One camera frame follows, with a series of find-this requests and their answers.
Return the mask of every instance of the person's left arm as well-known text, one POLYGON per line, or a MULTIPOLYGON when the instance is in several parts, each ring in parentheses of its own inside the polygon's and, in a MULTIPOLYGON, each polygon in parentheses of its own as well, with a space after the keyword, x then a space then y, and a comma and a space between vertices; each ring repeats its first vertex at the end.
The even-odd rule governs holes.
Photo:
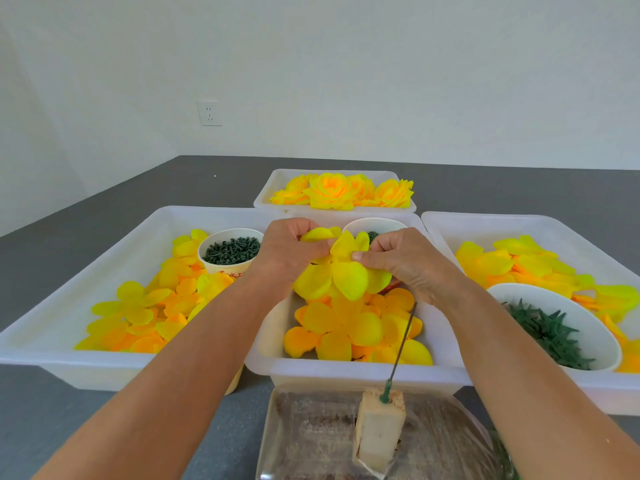
POLYGON ((274 221, 246 274, 222 291, 34 476, 36 480, 179 479, 267 313, 329 243, 316 225, 274 221))

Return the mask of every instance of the person's left hand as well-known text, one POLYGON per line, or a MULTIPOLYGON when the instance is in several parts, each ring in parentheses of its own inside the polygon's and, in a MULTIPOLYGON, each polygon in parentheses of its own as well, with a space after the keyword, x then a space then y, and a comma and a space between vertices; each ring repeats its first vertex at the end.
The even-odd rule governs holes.
POLYGON ((302 217, 281 219, 269 224, 260 252, 245 276, 260 275, 262 279, 283 286, 283 298, 311 261, 327 256, 331 241, 300 242, 300 236, 318 225, 302 217))

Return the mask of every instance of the wall socket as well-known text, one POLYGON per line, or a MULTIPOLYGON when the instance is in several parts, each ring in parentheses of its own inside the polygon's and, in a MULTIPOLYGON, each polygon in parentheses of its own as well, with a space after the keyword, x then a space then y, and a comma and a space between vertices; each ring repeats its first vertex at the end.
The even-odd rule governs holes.
POLYGON ((197 101, 202 126, 222 126, 218 101, 197 101))

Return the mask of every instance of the wall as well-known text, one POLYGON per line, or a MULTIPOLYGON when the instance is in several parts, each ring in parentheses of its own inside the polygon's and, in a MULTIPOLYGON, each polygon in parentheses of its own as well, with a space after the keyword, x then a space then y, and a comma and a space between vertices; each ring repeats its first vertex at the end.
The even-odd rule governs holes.
POLYGON ((179 154, 640 169, 638 20, 640 0, 0 0, 89 194, 179 154))
POLYGON ((0 25, 0 235, 87 195, 0 25))

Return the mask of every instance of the hand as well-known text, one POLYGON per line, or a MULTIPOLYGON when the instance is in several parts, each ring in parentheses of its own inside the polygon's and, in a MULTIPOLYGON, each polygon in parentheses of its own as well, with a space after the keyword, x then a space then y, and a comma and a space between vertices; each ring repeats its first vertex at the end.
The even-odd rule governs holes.
POLYGON ((277 283, 282 286, 282 298, 285 298, 311 261, 327 256, 331 250, 331 240, 299 241, 300 236, 316 227, 315 222, 301 217, 273 221, 245 276, 260 275, 270 283, 277 283))
POLYGON ((388 271, 411 286, 421 300, 441 309, 468 282, 459 268, 414 227, 380 234, 368 252, 355 252, 351 259, 364 267, 388 271))

